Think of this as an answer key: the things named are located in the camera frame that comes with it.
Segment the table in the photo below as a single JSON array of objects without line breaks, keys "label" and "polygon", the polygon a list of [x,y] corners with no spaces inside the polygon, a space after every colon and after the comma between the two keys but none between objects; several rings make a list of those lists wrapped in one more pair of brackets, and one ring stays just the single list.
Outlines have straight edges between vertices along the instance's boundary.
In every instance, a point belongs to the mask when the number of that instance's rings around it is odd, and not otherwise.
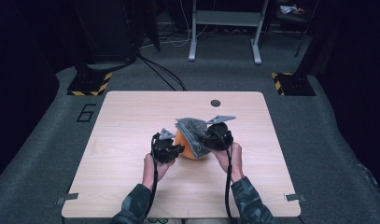
[{"label": "table", "polygon": [[[211,105],[219,100],[220,106]],[[113,217],[126,195],[142,180],[143,159],[151,137],[165,128],[176,133],[176,119],[226,121],[234,141],[243,148],[244,173],[276,217],[296,217],[294,194],[274,125],[264,97],[254,91],[110,91],[105,98],[77,169],[63,217]],[[226,174],[212,154],[193,161],[183,156],[158,183],[148,217],[226,217]],[[232,193],[230,207],[239,217]]]},{"label": "table", "polygon": [[192,2],[192,39],[190,43],[189,60],[195,61],[197,45],[197,24],[212,25],[232,25],[232,26],[252,26],[257,27],[254,39],[251,39],[251,48],[253,50],[254,63],[261,64],[260,50],[258,42],[262,24],[265,18],[266,8],[269,0],[263,0],[261,12],[232,12],[232,11],[210,11],[197,10],[196,0]]}]

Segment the camouflage jacket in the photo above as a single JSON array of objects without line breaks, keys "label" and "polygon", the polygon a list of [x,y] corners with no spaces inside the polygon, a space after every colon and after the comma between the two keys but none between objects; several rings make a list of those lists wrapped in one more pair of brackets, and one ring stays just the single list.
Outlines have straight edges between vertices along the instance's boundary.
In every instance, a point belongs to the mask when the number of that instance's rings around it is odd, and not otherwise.
[{"label": "camouflage jacket", "polygon": [[[233,183],[231,188],[241,224],[274,223],[274,216],[262,203],[247,177]],[[149,189],[138,184],[125,198],[120,212],[111,219],[110,224],[144,223],[150,195]]]}]

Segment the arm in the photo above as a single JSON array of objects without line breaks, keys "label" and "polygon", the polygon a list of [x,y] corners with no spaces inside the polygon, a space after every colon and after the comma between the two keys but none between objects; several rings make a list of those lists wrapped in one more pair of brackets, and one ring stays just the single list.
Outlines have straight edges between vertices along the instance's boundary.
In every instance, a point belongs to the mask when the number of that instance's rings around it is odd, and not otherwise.
[{"label": "arm", "polygon": [[[158,181],[160,181],[170,166],[176,160],[167,163],[157,163]],[[144,170],[142,184],[138,184],[122,202],[121,210],[112,217],[110,224],[132,224],[143,223],[154,185],[154,161],[148,153],[144,158]]]},{"label": "arm", "polygon": [[[216,156],[222,170],[227,173],[228,156],[225,151],[210,149]],[[241,223],[274,223],[274,216],[262,203],[260,195],[254,189],[242,169],[242,147],[238,143],[232,143],[229,148],[232,155],[232,193],[238,207]]]}]

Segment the orange object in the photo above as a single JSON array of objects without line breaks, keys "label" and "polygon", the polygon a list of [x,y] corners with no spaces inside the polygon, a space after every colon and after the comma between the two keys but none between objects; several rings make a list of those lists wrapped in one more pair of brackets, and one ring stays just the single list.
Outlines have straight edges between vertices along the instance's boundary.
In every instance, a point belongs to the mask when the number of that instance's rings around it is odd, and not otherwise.
[{"label": "orange object", "polygon": [[187,157],[188,159],[198,160],[196,159],[195,155],[193,155],[192,149],[190,148],[190,144],[187,141],[186,137],[179,129],[177,129],[175,137],[175,145],[178,144],[184,147],[184,151],[181,153],[183,156]]}]

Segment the person's left hand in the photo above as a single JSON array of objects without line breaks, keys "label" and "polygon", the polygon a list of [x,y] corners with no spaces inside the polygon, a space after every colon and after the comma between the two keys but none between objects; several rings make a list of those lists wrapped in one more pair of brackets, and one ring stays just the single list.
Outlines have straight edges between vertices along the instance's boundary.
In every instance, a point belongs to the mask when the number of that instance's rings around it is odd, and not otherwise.
[{"label": "person's left hand", "polygon": [[[167,163],[157,162],[158,181],[160,181],[166,174],[169,167],[171,167],[176,160],[169,161]],[[144,158],[144,170],[143,170],[143,182],[142,184],[146,188],[152,190],[154,185],[154,161],[151,154],[147,154]]]}]

